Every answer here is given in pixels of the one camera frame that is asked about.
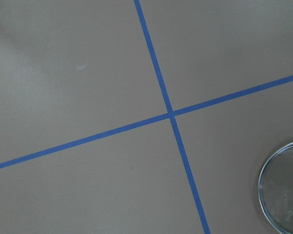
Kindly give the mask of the glass pot lid blue knob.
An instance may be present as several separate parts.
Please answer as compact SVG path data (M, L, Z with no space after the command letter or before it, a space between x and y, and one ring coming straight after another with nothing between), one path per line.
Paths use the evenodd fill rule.
M293 234L293 142L274 152L258 180L261 210L280 234Z

